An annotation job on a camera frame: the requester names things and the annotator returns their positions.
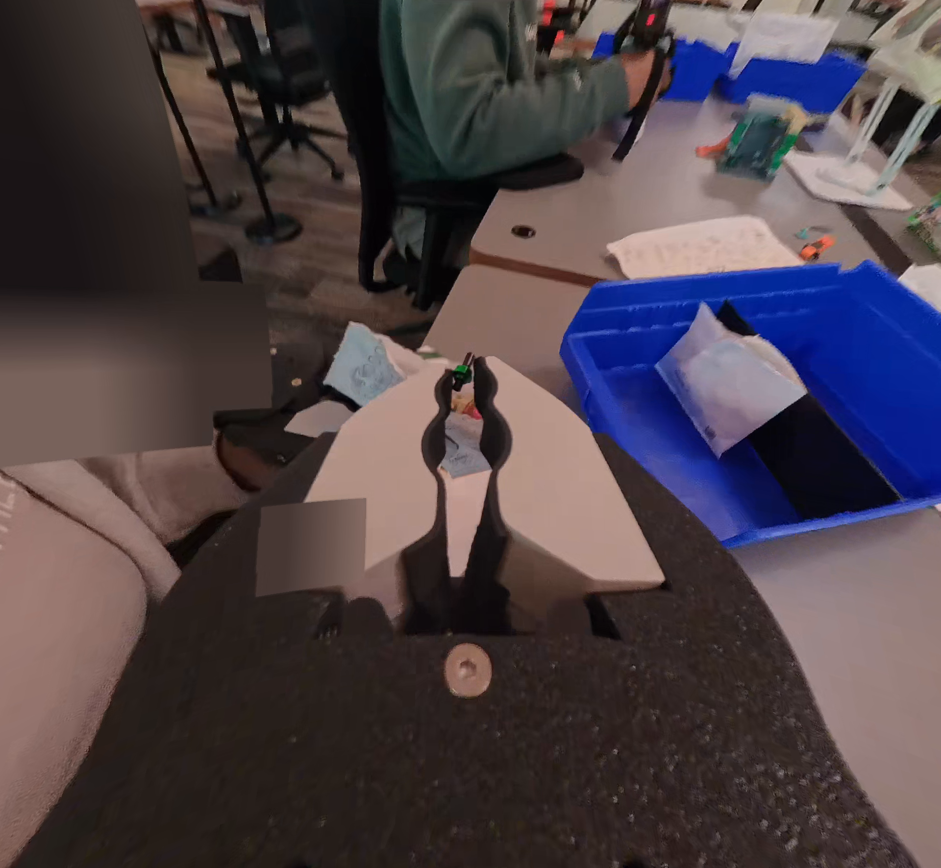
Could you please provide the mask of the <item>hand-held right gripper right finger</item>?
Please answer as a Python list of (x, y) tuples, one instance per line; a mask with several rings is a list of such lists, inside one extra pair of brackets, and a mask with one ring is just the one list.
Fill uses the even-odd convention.
[(472, 383), (490, 473), (455, 629), (534, 627), (565, 604), (648, 592), (666, 578), (588, 425), (496, 357)]

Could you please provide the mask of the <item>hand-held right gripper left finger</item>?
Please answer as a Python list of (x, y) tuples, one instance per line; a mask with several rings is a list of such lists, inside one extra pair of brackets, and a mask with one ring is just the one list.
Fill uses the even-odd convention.
[(453, 589), (440, 474), (452, 373), (393, 386), (337, 432), (303, 505), (314, 587), (371, 598), (409, 634), (444, 634)]

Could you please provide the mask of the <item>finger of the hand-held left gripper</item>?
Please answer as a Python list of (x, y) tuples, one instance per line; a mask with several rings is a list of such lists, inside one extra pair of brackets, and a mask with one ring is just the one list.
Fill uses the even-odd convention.
[(346, 404), (317, 403), (295, 413), (284, 430), (288, 434), (309, 438), (335, 434), (354, 413), (355, 409)]

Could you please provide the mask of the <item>white paper bag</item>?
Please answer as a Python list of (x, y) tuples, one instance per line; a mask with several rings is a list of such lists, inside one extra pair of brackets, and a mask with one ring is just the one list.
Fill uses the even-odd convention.
[[(420, 350), (437, 353), (429, 347)], [(453, 361), (447, 360), (447, 368), (453, 368)], [(349, 322), (323, 382), (353, 404), (363, 407), (406, 379), (390, 364), (376, 333), (359, 322)], [(441, 469), (449, 478), (458, 479), (489, 470), (489, 463), (480, 450), (482, 431), (483, 420), (473, 405), (472, 388), (468, 385), (453, 393), (452, 411), (445, 421), (445, 454)]]
[(716, 458), (808, 395), (775, 346), (727, 328), (704, 302), (655, 369)]

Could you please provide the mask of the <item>blue plastic bin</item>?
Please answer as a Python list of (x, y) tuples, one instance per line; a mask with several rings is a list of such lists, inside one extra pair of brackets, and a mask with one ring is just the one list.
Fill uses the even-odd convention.
[(843, 51), (827, 51), (816, 63), (753, 57), (737, 76), (720, 75), (715, 90), (732, 104), (764, 95), (796, 102), (809, 115), (829, 115), (839, 109), (866, 68)]
[(664, 80), (664, 84), (670, 86), (661, 89), (658, 98), (704, 101), (720, 76), (726, 73), (737, 43), (732, 42), (724, 51), (719, 51), (709, 42), (682, 39), (676, 34), (673, 35), (673, 43), (675, 51), (669, 60), (671, 77)]
[[(670, 393), (656, 364), (701, 305), (794, 366), (817, 402), (786, 413), (802, 460), (765, 437), (718, 458)], [(939, 312), (874, 263), (600, 283), (560, 357), (591, 429), (726, 547), (939, 506)]]

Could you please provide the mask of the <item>person's left forearm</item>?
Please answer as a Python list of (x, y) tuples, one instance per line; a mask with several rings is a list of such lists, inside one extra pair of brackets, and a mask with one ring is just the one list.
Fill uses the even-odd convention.
[(211, 516), (240, 508), (260, 485), (224, 462), (218, 443), (79, 460), (166, 545)]

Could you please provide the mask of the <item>grey desk with wooden edge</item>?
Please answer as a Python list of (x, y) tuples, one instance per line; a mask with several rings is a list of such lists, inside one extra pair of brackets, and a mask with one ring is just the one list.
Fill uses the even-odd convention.
[(770, 183), (716, 172), (696, 156), (734, 125), (737, 108), (716, 98), (659, 102), (643, 137), (622, 163), (608, 133), (571, 152), (582, 179), (530, 192), (500, 192), (476, 230), (470, 263), (591, 287), (620, 277), (607, 244), (635, 232), (729, 216), (757, 216), (794, 251), (797, 233), (826, 227), (835, 236), (825, 262), (865, 260), (893, 274), (935, 261), (907, 227), (908, 214), (836, 206), (819, 200), (781, 169)]

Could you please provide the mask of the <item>black floor stand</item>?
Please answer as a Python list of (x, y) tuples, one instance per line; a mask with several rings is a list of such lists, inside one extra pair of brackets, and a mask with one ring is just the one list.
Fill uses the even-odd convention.
[(241, 195), (239, 192), (230, 192), (223, 196), (217, 194), (172, 91), (160, 53), (149, 40), (148, 47), (163, 98), (171, 112), (178, 133), (182, 136), (183, 145), (198, 179), (197, 183), (185, 184), (190, 213), (192, 216), (202, 218), (218, 218), (227, 215), (241, 205)]
[(245, 235), (258, 246), (271, 246), (278, 243), (292, 241), (298, 237), (302, 230), (302, 225), (293, 216), (283, 213), (277, 213), (273, 210), (268, 194), (265, 189), (263, 172), (259, 166), (253, 150), (250, 145), (248, 132), (246, 130), (237, 100), (232, 88), (232, 82), (227, 72), (225, 62), (219, 50), (218, 40), (212, 28), (209, 11), (204, 0), (192, 0), (197, 17), (198, 27), (204, 34), (206, 44), (213, 59), (217, 81), (222, 93), (226, 99), (229, 114), (231, 116), (234, 128), (237, 134), (237, 143), (243, 152), (244, 162), (253, 182), (257, 198), (261, 204), (262, 214), (254, 220), (247, 223)]

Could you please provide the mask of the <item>black office chair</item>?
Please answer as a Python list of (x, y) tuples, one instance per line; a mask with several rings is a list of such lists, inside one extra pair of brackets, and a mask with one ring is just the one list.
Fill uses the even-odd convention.
[(293, 111), (331, 94), (297, 0), (265, 0), (265, 43), (259, 39), (245, 7), (224, 3), (211, 9), (223, 19), (239, 55), (236, 61), (226, 64), (226, 74), (231, 82), (256, 96), (263, 114), (263, 125), (258, 130), (248, 133), (245, 139), (237, 138), (239, 157), (247, 160), (252, 154), (262, 166), (284, 145), (293, 151), (304, 147), (323, 159), (333, 180), (343, 180), (344, 172), (315, 137), (348, 141), (347, 135), (301, 123), (293, 116)]
[[(568, 184), (584, 167), (558, 154), (521, 169), (477, 180), (406, 181), (394, 174), (392, 141), (385, 116), (379, 53), (379, 0), (293, 0), (312, 38), (333, 92), (357, 164), (361, 194), (359, 284), (373, 294), (404, 288), (418, 310), (447, 297), (456, 269), (444, 265), (458, 222), (482, 217), (496, 194)], [(425, 214), (421, 256), (410, 261), (389, 253), (383, 279), (375, 267), (392, 239), (394, 216), (402, 208)]]

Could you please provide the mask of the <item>green toy brick build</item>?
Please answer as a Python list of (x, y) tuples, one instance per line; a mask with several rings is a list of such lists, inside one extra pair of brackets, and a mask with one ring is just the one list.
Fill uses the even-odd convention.
[(744, 110), (715, 168), (724, 175), (771, 182), (794, 148), (808, 116), (799, 102), (755, 94)]

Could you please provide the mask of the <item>crumpled white paper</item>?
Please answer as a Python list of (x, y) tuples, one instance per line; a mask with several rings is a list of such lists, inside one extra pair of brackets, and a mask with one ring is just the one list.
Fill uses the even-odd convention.
[(913, 264), (899, 276), (899, 282), (940, 312), (941, 266), (939, 263)]

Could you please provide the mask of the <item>white booklet stand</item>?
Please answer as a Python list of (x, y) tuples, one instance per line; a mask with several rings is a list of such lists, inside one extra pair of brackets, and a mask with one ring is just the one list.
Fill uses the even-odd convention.
[[(899, 78), (880, 76), (884, 84), (845, 157), (793, 149), (784, 157), (783, 163), (806, 191), (819, 199), (841, 205), (909, 211), (912, 204), (890, 186), (939, 109), (940, 87), (938, 93), (931, 95), (933, 99), (927, 99), (912, 88), (903, 86)], [(900, 89), (917, 99), (918, 109), (885, 167), (876, 173), (863, 163), (863, 156)]]

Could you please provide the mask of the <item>green toy set box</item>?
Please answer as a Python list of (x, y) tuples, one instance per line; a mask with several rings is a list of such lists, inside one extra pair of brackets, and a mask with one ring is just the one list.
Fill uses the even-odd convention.
[(908, 229), (940, 259), (940, 192), (908, 217)]

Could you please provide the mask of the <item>white plastic bag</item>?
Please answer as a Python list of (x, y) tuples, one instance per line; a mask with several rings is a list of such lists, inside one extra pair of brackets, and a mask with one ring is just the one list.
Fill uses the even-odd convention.
[(738, 17), (741, 38), (730, 70), (737, 77), (753, 59), (815, 64), (824, 54), (840, 20), (820, 15), (756, 12)]

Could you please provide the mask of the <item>propped illustrated booklet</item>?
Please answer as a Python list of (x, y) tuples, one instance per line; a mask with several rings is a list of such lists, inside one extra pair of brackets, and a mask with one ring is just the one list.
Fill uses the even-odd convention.
[(940, 0), (909, 0), (868, 40), (867, 66), (933, 99), (940, 87)]

